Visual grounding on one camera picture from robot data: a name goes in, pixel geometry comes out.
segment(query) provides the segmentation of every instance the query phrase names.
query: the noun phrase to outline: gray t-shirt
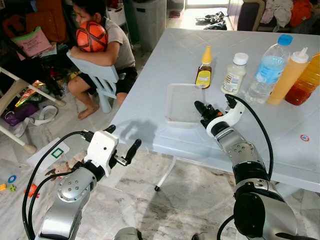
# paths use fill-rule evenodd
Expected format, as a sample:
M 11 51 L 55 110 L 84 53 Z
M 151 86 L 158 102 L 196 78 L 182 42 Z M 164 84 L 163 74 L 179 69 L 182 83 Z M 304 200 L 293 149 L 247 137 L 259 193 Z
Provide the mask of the gray t-shirt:
M 108 43 L 118 42 L 120 49 L 114 67 L 116 70 L 135 67 L 135 57 L 131 50 L 130 42 L 125 32 L 113 21 L 105 18 L 105 30 L 108 33 Z

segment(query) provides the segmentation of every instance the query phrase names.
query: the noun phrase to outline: clear plastic tray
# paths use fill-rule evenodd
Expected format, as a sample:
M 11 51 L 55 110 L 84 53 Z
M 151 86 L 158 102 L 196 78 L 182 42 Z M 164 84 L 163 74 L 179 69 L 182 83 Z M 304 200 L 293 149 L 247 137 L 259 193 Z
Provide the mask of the clear plastic tray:
M 205 91 L 196 84 L 172 83 L 167 88 L 165 119 L 173 127 L 192 128 L 200 124 L 201 115 L 195 101 L 205 102 Z

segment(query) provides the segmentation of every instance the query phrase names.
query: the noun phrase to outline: black cable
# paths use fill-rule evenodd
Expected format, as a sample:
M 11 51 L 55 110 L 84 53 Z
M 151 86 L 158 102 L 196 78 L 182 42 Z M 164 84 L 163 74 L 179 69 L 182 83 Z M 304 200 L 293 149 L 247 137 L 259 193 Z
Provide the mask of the black cable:
M 41 187 L 47 182 L 49 181 L 50 179 L 53 179 L 53 178 L 56 178 L 56 177 L 60 177 L 60 176 L 65 176 L 65 175 L 68 175 L 68 174 L 71 174 L 73 171 L 69 171 L 69 172 L 64 172 L 64 173 L 58 173 L 58 174 L 54 174 L 54 175 L 51 175 L 51 176 L 48 176 L 46 179 L 44 179 L 39 185 L 38 187 L 36 188 L 33 196 L 32 196 L 32 199 L 31 199 L 31 202 L 30 202 L 30 206 L 29 206 L 29 212 L 28 212 L 28 224 L 29 224 L 29 228 L 30 228 L 30 233 L 32 235 L 35 235 L 35 232 L 34 232 L 34 228 L 33 228 L 33 225 L 32 225 L 32 211 L 33 211 L 33 208 L 34 208 L 34 204 L 35 204 L 35 201 L 36 201 L 36 197 L 37 197 L 37 194 L 38 192 L 40 191 Z
M 250 105 L 248 103 L 246 103 L 246 101 L 244 101 L 243 99 L 241 99 L 240 97 L 237 96 L 233 96 L 231 94 L 225 94 L 225 97 L 228 98 L 232 98 L 232 99 L 236 99 L 239 102 L 241 102 L 249 111 L 250 113 L 254 116 L 255 120 L 257 121 L 257 123 L 259 124 L 263 135 L 265 137 L 266 140 L 266 144 L 268 145 L 268 149 L 269 149 L 269 158 L 270 158 L 270 163 L 269 163 L 269 172 L 268 172 L 268 176 L 269 176 L 269 181 L 271 180 L 271 176 L 272 176 L 272 171 L 274 169 L 274 152 L 272 150 L 272 145 L 271 145 L 271 141 L 270 138 L 268 136 L 268 133 L 264 127 L 264 125 L 262 124 L 262 122 L 260 121 L 258 115 L 256 114 L 256 112 L 250 107 Z
M 221 224 L 221 226 L 219 227 L 218 233 L 216 234 L 216 240 L 220 240 L 220 238 L 221 238 L 221 233 L 222 233 L 223 229 L 224 229 L 225 226 L 226 226 L 232 219 L 234 219 L 234 218 L 235 218 L 235 216 L 232 215 L 232 216 L 228 217 L 228 218 Z
M 41 165 L 41 163 L 44 161 L 44 159 L 46 158 L 46 156 L 52 152 L 52 150 L 54 150 L 63 140 L 65 140 L 66 138 L 72 136 L 72 135 L 76 135 L 76 134 L 79 134 L 79 135 L 84 135 L 85 132 L 83 131 L 74 131 L 74 132 L 71 132 L 65 136 L 63 136 L 59 141 L 57 141 L 41 158 L 40 160 L 38 161 L 38 163 L 36 164 L 32 174 L 31 174 L 31 177 L 29 179 L 29 182 L 28 182 L 28 185 L 26 187 L 26 190 L 25 190 L 25 193 L 24 193 L 24 197 L 23 197 L 23 202 L 22 202 L 22 221 L 23 221 L 23 226 L 24 226 L 24 229 L 25 229 L 25 232 L 26 232 L 26 235 L 28 237 L 29 240 L 34 240 L 35 239 L 35 234 L 33 233 L 33 231 L 31 231 L 30 229 L 30 226 L 29 224 L 31 224 L 31 228 L 32 228 L 32 222 L 28 222 L 27 220 L 27 200 L 28 200 L 28 194 L 29 194 L 29 191 L 30 191 L 30 188 L 31 188 L 31 185 L 33 183 L 33 180 L 35 178 L 35 175 Z

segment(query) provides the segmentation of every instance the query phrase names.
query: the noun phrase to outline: white plastic chair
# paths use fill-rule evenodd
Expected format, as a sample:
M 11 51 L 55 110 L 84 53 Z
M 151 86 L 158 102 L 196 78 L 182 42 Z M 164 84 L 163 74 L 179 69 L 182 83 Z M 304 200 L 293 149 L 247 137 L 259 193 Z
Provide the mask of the white plastic chair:
M 108 97 L 116 99 L 116 82 L 119 77 L 114 66 L 99 66 L 94 63 L 75 59 L 70 55 L 69 52 L 66 53 L 68 58 L 77 66 L 77 68 L 88 74 L 96 85 L 96 91 L 99 95 L 100 105 L 104 113 L 109 113 L 111 111 L 110 103 L 108 102 Z
M 5 111 L 7 106 L 11 103 L 11 101 L 17 96 L 23 89 L 30 88 L 34 91 L 36 91 L 38 94 L 46 97 L 47 99 L 55 102 L 58 106 L 64 106 L 66 103 L 61 100 L 57 100 L 54 97 L 46 94 L 45 92 L 39 90 L 38 88 L 30 85 L 26 81 L 22 80 L 21 78 L 17 77 L 16 75 L 13 75 L 11 72 L 3 69 L 0 67 L 0 73 L 3 73 L 7 75 L 8 77 L 12 78 L 14 80 L 14 83 L 9 88 L 9 90 L 0 98 L 0 115 Z M 30 153 L 34 154 L 37 151 L 37 148 L 33 145 L 26 144 L 24 141 L 22 141 L 20 138 L 16 137 L 13 133 L 5 129 L 3 126 L 0 125 L 0 132 L 3 132 L 5 135 L 7 135 L 12 140 L 16 141 L 18 144 L 24 147 L 24 149 Z

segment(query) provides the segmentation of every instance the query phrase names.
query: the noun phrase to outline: black hair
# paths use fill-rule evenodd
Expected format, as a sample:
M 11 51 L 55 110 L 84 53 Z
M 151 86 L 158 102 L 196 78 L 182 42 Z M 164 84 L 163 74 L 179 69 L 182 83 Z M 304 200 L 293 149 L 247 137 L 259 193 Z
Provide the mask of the black hair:
M 100 13 L 101 17 L 106 15 L 105 0 L 72 0 L 72 2 L 90 16 L 93 16 L 95 13 Z

